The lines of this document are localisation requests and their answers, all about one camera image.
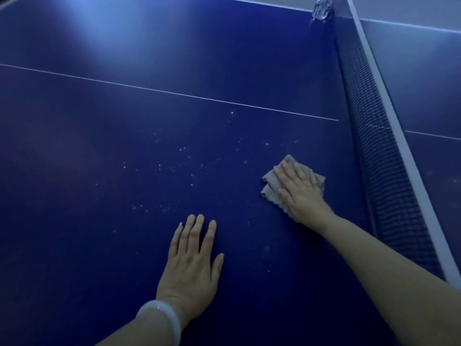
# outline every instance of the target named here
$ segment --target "hand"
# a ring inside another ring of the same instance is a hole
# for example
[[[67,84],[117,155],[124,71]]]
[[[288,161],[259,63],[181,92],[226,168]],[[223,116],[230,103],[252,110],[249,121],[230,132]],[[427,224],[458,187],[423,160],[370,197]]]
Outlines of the hand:
[[[274,171],[286,188],[279,189],[279,195],[293,215],[304,226],[322,235],[328,222],[336,215],[323,200],[314,173],[311,171],[306,175],[297,162],[290,166],[285,161],[281,167],[275,167]]]
[[[211,266],[211,249],[216,233],[216,221],[208,226],[199,251],[200,231],[205,218],[189,215],[174,233],[168,252],[168,262],[158,283],[157,300],[168,303],[176,312],[181,328],[201,315],[210,305],[218,288],[224,254],[219,254]]]

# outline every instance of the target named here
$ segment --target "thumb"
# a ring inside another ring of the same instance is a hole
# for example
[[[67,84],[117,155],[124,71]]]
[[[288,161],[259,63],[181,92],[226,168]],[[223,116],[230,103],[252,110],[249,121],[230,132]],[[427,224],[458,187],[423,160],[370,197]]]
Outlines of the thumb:
[[[211,267],[211,281],[214,284],[218,284],[219,276],[221,275],[221,269],[224,263],[224,254],[216,256],[213,265]]]
[[[279,188],[277,192],[279,192],[280,197],[285,203],[287,203],[289,207],[292,207],[295,204],[295,202],[293,201],[293,198],[291,197],[291,194],[288,193],[286,189]]]

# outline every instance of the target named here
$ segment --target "white edge line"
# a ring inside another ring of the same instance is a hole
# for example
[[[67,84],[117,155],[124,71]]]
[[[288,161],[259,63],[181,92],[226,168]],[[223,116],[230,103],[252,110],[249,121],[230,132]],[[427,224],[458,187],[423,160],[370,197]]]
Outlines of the white edge line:
[[[426,29],[426,30],[437,30],[437,31],[444,31],[444,32],[447,32],[447,33],[461,34],[461,30],[456,30],[456,29],[435,28],[435,27],[429,27],[429,26],[426,26],[426,25],[416,25],[416,24],[407,24],[407,23],[399,23],[399,22],[389,22],[389,21],[382,21],[382,20],[379,20],[379,19],[369,19],[369,18],[360,18],[360,20],[361,21],[366,21],[366,22],[376,22],[376,23],[400,25],[400,26],[411,27],[411,28]]]
[[[315,115],[307,115],[307,114],[301,114],[301,113],[294,113],[294,112],[292,112],[292,111],[285,111],[285,110],[264,108],[264,107],[258,107],[258,106],[255,106],[255,105],[248,105],[248,104],[241,104],[241,103],[234,103],[234,102],[227,102],[227,101],[225,101],[225,100],[212,99],[212,98],[205,98],[205,97],[198,97],[198,96],[192,96],[192,95],[190,95],[190,94],[183,94],[183,93],[162,91],[162,90],[156,90],[156,89],[154,89],[154,88],[147,88],[147,87],[126,85],[126,84],[121,84],[121,83],[118,83],[118,82],[110,82],[110,81],[104,81],[104,80],[90,79],[90,78],[81,77],[81,76],[74,76],[74,75],[68,75],[68,74],[54,73],[54,72],[52,72],[52,71],[46,71],[46,70],[38,70],[38,69],[24,68],[24,67],[19,67],[19,66],[16,66],[16,65],[9,65],[9,64],[2,64],[2,63],[0,63],[0,66],[8,67],[8,68],[15,68],[15,69],[22,69],[22,70],[36,71],[36,72],[45,73],[45,74],[52,74],[52,75],[59,75],[59,76],[72,77],[72,78],[74,78],[74,79],[81,79],[81,80],[89,80],[89,81],[95,81],[95,82],[102,82],[102,83],[107,83],[107,84],[111,84],[111,85],[125,86],[125,87],[131,87],[131,88],[139,88],[139,89],[141,89],[141,90],[148,90],[148,91],[154,91],[154,92],[175,94],[175,95],[177,95],[177,96],[183,96],[183,97],[190,97],[190,98],[198,98],[198,99],[212,100],[212,101],[214,101],[214,102],[227,103],[227,104],[234,104],[234,105],[241,105],[241,106],[250,107],[250,108],[256,108],[256,109],[271,110],[271,111],[279,111],[279,112],[281,112],[281,113],[288,113],[288,114],[294,114],[294,115],[301,115],[301,116],[304,116],[304,117],[316,117],[316,118],[318,118],[318,119],[331,120],[331,121],[339,121],[338,119],[331,119],[331,118],[329,118],[329,117],[318,117],[318,116],[315,116]]]
[[[405,130],[405,132],[417,133],[418,135],[425,135],[425,136],[432,136],[432,137],[441,137],[441,138],[448,138],[448,139],[450,139],[450,140],[461,141],[461,138],[457,138],[457,137],[448,137],[448,136],[441,136],[441,135],[433,135],[433,134],[431,134],[431,133],[423,133],[423,132],[408,131],[408,130]]]
[[[267,3],[265,3],[265,2],[253,1],[253,0],[234,0],[234,1],[247,2],[247,3],[249,3],[249,4],[257,4],[257,5],[264,5],[264,6],[272,6],[272,7],[286,8],[286,9],[295,10],[295,11],[312,12],[312,10],[306,10],[306,9],[304,9],[304,8],[297,8],[297,7],[291,7],[291,6],[276,5],[276,4],[267,4]]]
[[[368,63],[370,65],[373,78],[375,79],[377,89],[383,101],[384,109],[386,110],[390,127],[392,128],[392,132],[397,142],[397,146],[399,148],[403,163],[406,167],[408,177],[413,186],[419,207],[421,208],[421,213],[426,222],[429,236],[432,240],[432,243],[434,244],[434,249],[438,256],[443,273],[445,274],[445,278],[450,285],[461,290],[461,275],[459,273],[458,267],[456,266],[455,260],[451,254],[449,245],[447,243],[445,235],[443,234],[442,228],[437,219],[434,208],[432,207],[429,195],[426,191],[423,180],[421,179],[421,175],[419,174],[418,167],[414,162],[412,153],[410,151],[410,147],[406,142],[405,134],[403,133],[400,123],[397,119],[397,115],[395,114],[394,107],[392,106],[389,94],[384,85],[383,78],[379,73],[379,69],[373,57],[370,45],[368,44],[365,32],[363,31],[360,19],[357,15],[357,10],[355,9],[352,0],[348,0],[348,3],[352,13],[352,17],[354,18],[357,33],[359,34],[363,46],[363,50],[368,59]]]
[[[13,4],[16,1],[19,1],[19,0],[8,0],[8,1],[3,2],[3,4],[0,4],[0,11],[2,11],[5,7]]]

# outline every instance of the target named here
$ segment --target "finger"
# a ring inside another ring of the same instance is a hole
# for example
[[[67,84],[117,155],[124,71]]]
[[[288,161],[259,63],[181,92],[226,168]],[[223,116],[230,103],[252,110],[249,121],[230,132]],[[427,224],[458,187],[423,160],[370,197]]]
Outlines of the finger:
[[[296,172],[295,172],[295,169],[293,168],[293,165],[288,165],[288,163],[286,161],[283,161],[281,162],[281,165],[282,165],[282,168],[284,169],[285,171],[285,174],[287,174],[287,176],[290,178],[290,180],[293,181],[293,183],[296,185],[296,186],[302,186],[302,182],[301,180],[299,179],[299,177],[297,176]]]
[[[301,182],[303,182],[304,184],[306,184],[306,182],[310,182],[308,176],[306,176],[303,169],[301,168],[301,165],[299,165],[298,162],[295,162],[293,164],[293,167],[295,168],[296,174],[298,175]]]
[[[213,261],[213,265],[211,266],[211,281],[218,285],[219,276],[221,275],[221,270],[223,268],[224,263],[224,254],[219,254],[216,256],[215,260]]]
[[[309,178],[311,180],[311,184],[314,188],[320,188],[319,183],[317,182],[317,177],[315,177],[314,171],[309,170]]]
[[[194,222],[195,222],[195,216],[194,215],[189,215],[187,217],[186,226],[184,227],[184,229],[182,231],[181,237],[179,237],[179,245],[177,247],[177,253],[178,254],[184,253],[184,252],[187,251],[187,244],[188,244],[188,241],[189,241],[189,233],[190,233],[190,229],[194,225]]]
[[[285,174],[285,171],[279,167],[276,166],[274,167],[274,172],[279,178],[280,182],[284,185],[284,187],[290,192],[296,192],[297,186],[293,183],[293,181],[290,180],[290,178]]]
[[[295,202],[294,202],[293,198],[291,197],[291,194],[288,193],[287,190],[280,188],[279,190],[277,190],[277,192],[279,192],[279,195],[280,195],[280,197],[282,198],[282,200],[283,200],[290,208],[294,206]]]
[[[192,254],[198,254],[199,252],[199,242],[200,242],[200,231],[203,226],[205,217],[203,215],[198,215],[195,220],[195,225],[190,230],[189,234],[189,243],[187,245],[187,252]]]
[[[177,254],[177,245],[179,243],[179,237],[182,233],[182,222],[179,223],[179,226],[176,228],[174,232],[173,239],[171,240],[170,250],[168,251],[168,258],[175,257]]]
[[[200,253],[205,256],[211,256],[211,249],[213,248],[214,236],[216,234],[216,221],[213,220],[208,225],[208,231],[203,238],[202,247]]]

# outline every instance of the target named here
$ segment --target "forearm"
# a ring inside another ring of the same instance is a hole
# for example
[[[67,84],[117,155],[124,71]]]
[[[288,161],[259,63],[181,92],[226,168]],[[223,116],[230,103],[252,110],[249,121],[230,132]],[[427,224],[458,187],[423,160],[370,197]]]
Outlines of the forearm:
[[[334,218],[323,231],[404,345],[461,344],[461,293],[359,227]]]
[[[147,309],[96,346],[171,346],[173,331],[167,316]]]

